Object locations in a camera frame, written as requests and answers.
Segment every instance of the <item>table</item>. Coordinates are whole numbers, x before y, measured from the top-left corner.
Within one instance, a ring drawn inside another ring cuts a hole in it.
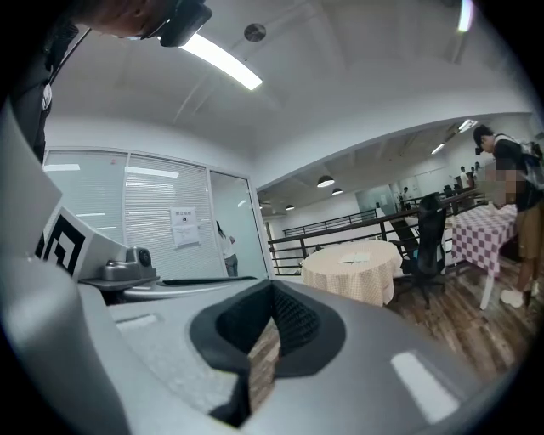
[[[367,263],[339,263],[353,252],[369,252]],[[402,263],[396,246],[378,240],[346,243],[315,252],[303,262],[303,283],[382,306],[393,299],[393,275]]]
[[[495,214],[488,206],[479,206],[458,214],[453,221],[454,261],[467,260],[487,270],[481,309],[487,308],[495,277],[501,272],[499,250],[516,234],[516,215],[516,206],[504,206]]]

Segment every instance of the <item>white sneaker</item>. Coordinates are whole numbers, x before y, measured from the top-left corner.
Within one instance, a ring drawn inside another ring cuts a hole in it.
[[[530,287],[530,295],[535,297],[540,292],[538,281],[533,281],[533,285]]]
[[[503,290],[501,292],[501,301],[512,305],[514,308],[520,308],[524,304],[524,294],[517,290]]]

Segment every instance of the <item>shirt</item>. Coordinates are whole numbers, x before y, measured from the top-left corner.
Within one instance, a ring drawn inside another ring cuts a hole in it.
[[[514,170],[523,174],[527,173],[521,145],[513,140],[500,138],[495,142],[493,156],[495,157],[495,168],[497,171]],[[518,181],[516,185],[516,207],[518,212],[529,210],[542,199],[542,192],[533,184],[524,180]]]
[[[219,239],[221,240],[221,250],[223,251],[224,259],[231,258],[236,254],[235,248],[232,246],[232,242],[230,241],[230,237],[228,235],[223,237],[220,234]]]
[[[465,172],[461,172],[459,178],[461,179],[461,187],[463,187],[464,189],[470,187],[470,183],[468,182],[468,175]]]

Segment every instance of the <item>office chair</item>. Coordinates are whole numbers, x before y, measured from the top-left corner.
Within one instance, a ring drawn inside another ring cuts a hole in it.
[[[427,195],[419,204],[418,227],[420,234],[417,250],[408,248],[407,240],[391,240],[401,256],[403,256],[402,270],[406,276],[399,277],[395,281],[408,282],[411,285],[398,292],[395,301],[399,300],[402,293],[418,288],[425,299],[425,308],[429,309],[428,288],[441,286],[445,291],[443,280],[437,279],[445,267],[445,251],[442,246],[444,235],[446,210],[441,208],[436,194]]]

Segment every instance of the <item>round table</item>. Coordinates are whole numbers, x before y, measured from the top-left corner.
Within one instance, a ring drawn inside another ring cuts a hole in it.
[[[365,263],[339,263],[352,253],[370,253]],[[303,282],[311,287],[382,306],[393,299],[393,276],[402,257],[395,245],[366,240],[317,251],[303,262]]]

